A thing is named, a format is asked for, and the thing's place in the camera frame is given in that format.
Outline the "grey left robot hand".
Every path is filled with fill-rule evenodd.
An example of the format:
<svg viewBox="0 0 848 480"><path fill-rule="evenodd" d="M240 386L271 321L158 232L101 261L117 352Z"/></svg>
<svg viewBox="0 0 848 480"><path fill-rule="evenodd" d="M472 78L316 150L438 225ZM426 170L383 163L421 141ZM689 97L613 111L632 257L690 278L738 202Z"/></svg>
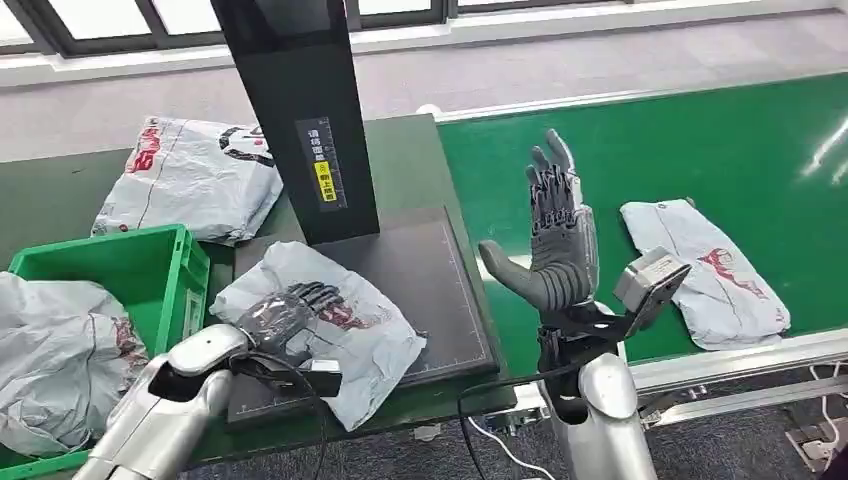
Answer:
<svg viewBox="0 0 848 480"><path fill-rule="evenodd" d="M318 281L295 283L263 297L235 326L247 335L252 350L299 366L312 358L306 336L316 335L320 313L342 302L335 286Z"/></svg>

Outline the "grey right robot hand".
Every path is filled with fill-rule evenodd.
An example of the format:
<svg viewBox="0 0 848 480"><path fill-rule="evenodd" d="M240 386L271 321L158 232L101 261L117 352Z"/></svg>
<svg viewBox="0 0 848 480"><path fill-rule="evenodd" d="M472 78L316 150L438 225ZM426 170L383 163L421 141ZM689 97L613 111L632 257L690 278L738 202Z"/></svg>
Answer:
<svg viewBox="0 0 848 480"><path fill-rule="evenodd" d="M525 168L531 213L530 265L511 260L493 240L478 244L488 273L540 311L561 311L594 299L599 255L592 208L585 203L572 152L554 129L547 150L531 149Z"/></svg>

